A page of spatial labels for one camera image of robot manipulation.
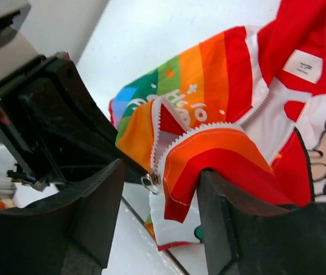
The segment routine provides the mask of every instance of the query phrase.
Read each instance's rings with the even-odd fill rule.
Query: green stripe
[[[158,67],[158,96],[165,95],[168,92],[179,89],[179,87],[179,56],[175,56]]]
[[[147,102],[147,96],[156,95],[156,87],[158,85],[158,70],[155,69],[149,74],[145,74],[134,82],[128,84],[126,87],[136,88],[136,92],[133,95],[130,102],[139,99],[139,105],[143,102]],[[133,107],[137,107],[137,104],[130,104],[124,111],[123,117],[132,116]]]
[[[151,215],[147,217],[145,223],[152,223]]]

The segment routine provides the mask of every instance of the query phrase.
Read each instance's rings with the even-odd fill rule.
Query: red stripe
[[[284,70],[281,70],[276,77],[279,79],[281,83],[283,83],[288,89],[300,92],[308,92],[313,95],[316,94],[316,85],[304,80],[300,77],[297,77],[291,73],[288,73]]]
[[[190,244],[189,242],[172,242],[172,243],[168,243],[166,245],[158,245],[158,251],[163,251],[163,250],[167,250],[170,248],[175,248],[177,246],[181,246],[181,245],[188,245]]]
[[[113,99],[111,99],[111,100],[109,101],[109,104],[108,104],[108,111],[109,111],[109,114],[111,115],[111,123],[112,123],[112,125],[113,125],[114,127],[116,127],[116,126],[115,126],[115,121],[114,121],[114,119],[113,119],[112,102],[113,102]]]
[[[244,27],[236,27],[225,32],[229,78],[226,121],[232,123],[242,117],[250,109],[252,103],[252,68],[245,38]]]
[[[181,202],[192,200],[200,173],[207,168],[215,170],[232,184],[265,202],[274,205],[293,204],[282,193],[274,175],[234,151],[217,148],[196,155],[186,163],[172,190],[172,197],[177,198],[174,194],[184,194],[186,197],[172,199],[166,196],[165,219],[184,222],[190,206]]]
[[[182,127],[164,105],[162,105],[160,110],[160,131],[174,133],[179,136],[184,134],[184,129],[182,129]]]

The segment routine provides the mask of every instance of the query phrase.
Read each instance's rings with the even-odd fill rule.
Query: orange stripe
[[[236,129],[210,129],[186,139],[169,152],[163,177],[164,188],[168,187],[166,195],[173,190],[186,163],[193,156],[213,148],[234,151],[273,174],[256,145],[243,132]]]
[[[154,143],[152,102],[149,101],[137,107],[117,145],[118,149],[139,163],[145,170],[150,169],[150,154]]]
[[[199,45],[179,55],[179,67],[180,94],[186,95],[183,100],[188,102],[188,104],[184,105],[184,109],[188,110],[191,120],[190,127],[193,127],[196,118],[194,115],[194,108],[191,107],[191,105],[204,103],[203,71]],[[196,85],[195,92],[193,92],[192,88]]]
[[[229,99],[225,32],[201,43],[199,47],[205,78],[205,104],[208,106],[206,109],[209,118],[207,123],[225,121]]]

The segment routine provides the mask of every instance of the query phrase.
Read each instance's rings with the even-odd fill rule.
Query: children's garment
[[[174,164],[176,176],[162,185],[164,199],[160,197],[159,204],[154,204],[155,209],[164,210],[160,210],[164,216],[154,218],[151,212],[160,247],[169,243],[199,242],[194,237],[198,213],[190,229],[182,226],[194,213],[190,203],[192,200],[196,203],[197,177],[192,176],[189,181],[185,173],[199,173],[193,167],[203,167],[192,164],[195,156],[187,151],[190,145],[181,141],[185,133],[202,124],[226,122],[239,127],[235,131],[249,138],[243,137],[244,143],[252,141],[270,167],[276,179],[272,187],[276,186],[281,196],[272,197],[271,201],[266,199],[264,194],[268,190],[262,184],[268,183],[267,180],[257,182],[257,189],[250,189],[253,181],[239,179],[236,184],[247,192],[274,205],[294,203],[302,207],[313,201],[326,202],[326,0],[283,0],[276,19],[259,31],[241,26],[219,33],[123,88],[111,101],[111,115],[119,130],[116,146],[147,171],[156,168],[151,165],[151,156],[156,149],[154,123],[158,115],[153,107],[158,96],[164,96],[175,107],[172,110],[165,104],[164,113],[176,112],[179,116],[169,118],[167,123],[179,126],[176,132],[167,135],[171,139],[166,139],[169,144],[162,146],[165,150],[159,152],[159,156],[172,154],[175,146],[181,144],[177,148],[185,157],[184,161]],[[228,131],[227,127],[223,130],[217,124],[214,128]],[[221,136],[222,132],[207,130],[205,128],[207,143],[201,141],[196,148],[210,145],[215,138],[225,140],[223,144],[230,140],[227,135]],[[175,139],[180,142],[169,148]],[[211,145],[216,148],[223,144]],[[212,155],[206,156],[208,159],[212,159]],[[223,174],[232,159],[231,156],[216,161],[218,167],[214,168]],[[237,164],[231,170],[241,167],[241,171],[251,171],[249,164],[247,168],[245,162],[240,164],[243,166]],[[164,175],[167,165],[156,171],[159,177]],[[180,176],[184,176],[186,183],[176,185]],[[235,178],[226,177],[235,182]],[[260,178],[258,172],[253,174],[255,178]],[[172,193],[167,192],[167,186],[180,187]],[[158,229],[159,219],[162,219],[160,228],[164,221],[171,222],[168,219],[174,226],[170,223]],[[169,238],[173,230],[183,233]],[[182,239],[184,235],[193,237]]]

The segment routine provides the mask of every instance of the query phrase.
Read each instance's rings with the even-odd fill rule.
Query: white wall
[[[46,56],[69,52],[78,61],[108,0],[28,0],[21,33]]]

